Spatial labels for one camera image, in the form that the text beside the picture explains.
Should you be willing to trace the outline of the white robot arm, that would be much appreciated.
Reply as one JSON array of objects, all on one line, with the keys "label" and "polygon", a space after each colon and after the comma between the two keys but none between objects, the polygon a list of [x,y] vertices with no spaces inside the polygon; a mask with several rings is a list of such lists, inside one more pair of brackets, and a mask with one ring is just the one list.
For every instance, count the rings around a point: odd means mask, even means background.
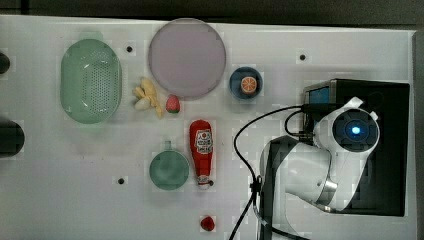
[{"label": "white robot arm", "polygon": [[290,136],[267,143],[260,162],[257,240],[308,240],[286,218],[288,194],[330,212],[349,205],[380,139],[378,115],[362,104],[353,97],[319,120],[311,145]]}]

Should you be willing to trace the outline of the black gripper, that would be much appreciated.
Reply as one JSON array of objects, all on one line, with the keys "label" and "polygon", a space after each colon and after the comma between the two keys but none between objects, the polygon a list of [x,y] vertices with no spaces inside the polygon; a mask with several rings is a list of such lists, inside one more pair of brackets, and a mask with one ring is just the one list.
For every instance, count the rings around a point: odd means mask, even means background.
[{"label": "black gripper", "polygon": [[329,104],[329,103],[312,103],[312,104],[303,104],[301,110],[306,114],[329,114],[332,111],[339,109],[341,104]]}]

